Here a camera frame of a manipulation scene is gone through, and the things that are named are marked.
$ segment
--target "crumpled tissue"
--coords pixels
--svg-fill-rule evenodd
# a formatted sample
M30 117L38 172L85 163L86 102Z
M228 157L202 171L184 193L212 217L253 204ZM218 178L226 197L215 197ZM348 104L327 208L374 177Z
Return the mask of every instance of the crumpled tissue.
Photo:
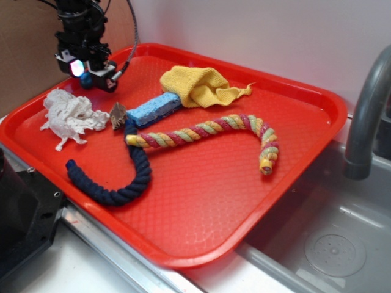
M106 127L109 114L100 110L93 111L91 101L85 96L75 97L66 90L52 90L43 101L48 113L45 117L48 121L40 130L50 128L61 138L61 143L56 146L57 151L68 139L83 144L87 141L80 138L85 134L85 129L101 131Z

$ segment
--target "red tray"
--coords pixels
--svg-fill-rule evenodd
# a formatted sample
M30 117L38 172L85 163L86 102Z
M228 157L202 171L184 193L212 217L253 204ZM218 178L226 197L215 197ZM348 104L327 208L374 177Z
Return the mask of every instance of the red tray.
M130 48L112 59L120 67ZM123 132L108 123L87 131L85 145L40 131L46 121L47 91L19 107L0 125L0 141L61 188L66 196L145 257L169 267L192 267L233 250L346 121L346 107L335 94L310 85L156 44L137 48L115 93L84 90L76 79L55 88L86 96L94 110L109 112L116 101L127 109L162 94L159 79L174 65L213 67L231 86L252 86L227 107L181 109L144 131L166 132L229 114L253 114L267 121L279 138L279 159L271 176L258 170L260 141L251 131L231 131L170 149L147 150L152 181L136 201L105 207L68 179L65 163L74 159L98 184L119 189L134 178Z

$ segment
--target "white wall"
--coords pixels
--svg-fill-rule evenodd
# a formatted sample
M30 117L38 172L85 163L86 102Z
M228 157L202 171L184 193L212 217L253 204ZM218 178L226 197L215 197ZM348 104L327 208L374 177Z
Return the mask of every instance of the white wall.
M133 0L141 41L331 90L353 112L391 44L390 0Z

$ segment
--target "stainless steel sink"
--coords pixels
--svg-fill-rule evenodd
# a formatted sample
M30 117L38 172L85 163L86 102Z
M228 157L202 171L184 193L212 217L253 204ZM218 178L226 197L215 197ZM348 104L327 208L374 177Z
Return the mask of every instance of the stainless steel sink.
M353 181L343 152L332 142L238 250L296 292L391 292L391 163Z

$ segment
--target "rope toy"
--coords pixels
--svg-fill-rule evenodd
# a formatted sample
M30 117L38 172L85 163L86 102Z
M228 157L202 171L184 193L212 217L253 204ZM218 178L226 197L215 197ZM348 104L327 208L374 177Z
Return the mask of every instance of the rope toy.
M125 136L137 134L137 129L132 120L125 122ZM122 206L130 203L139 197L148 187L151 181L151 168L148 157L142 148L128 145L130 158L134 162L136 177L131 184L118 191L108 191L104 187L93 182L83 170L76 165L74 160L69 160L65 165L68 170L68 177L73 184L86 193L93 200L106 206Z
M233 129L251 130L261 139L259 168L262 174L270 175L279 152L277 136L267 123L253 115L233 114L167 133L128 134L125 136L125 142L128 145L142 148L175 147Z

